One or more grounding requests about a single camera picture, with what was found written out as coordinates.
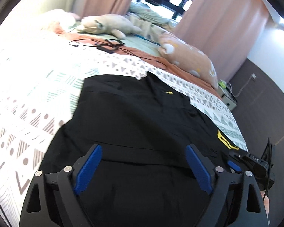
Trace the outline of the right hand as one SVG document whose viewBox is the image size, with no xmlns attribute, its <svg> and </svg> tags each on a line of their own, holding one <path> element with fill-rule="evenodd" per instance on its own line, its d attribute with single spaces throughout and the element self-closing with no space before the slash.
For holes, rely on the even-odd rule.
<svg viewBox="0 0 284 227">
<path fill-rule="evenodd" d="M 265 210 L 266 210 L 266 216 L 268 217 L 269 216 L 270 200 L 269 200 L 269 198 L 267 196 L 266 191 L 261 191 L 261 196 L 263 198 L 264 207 L 265 207 Z"/>
</svg>

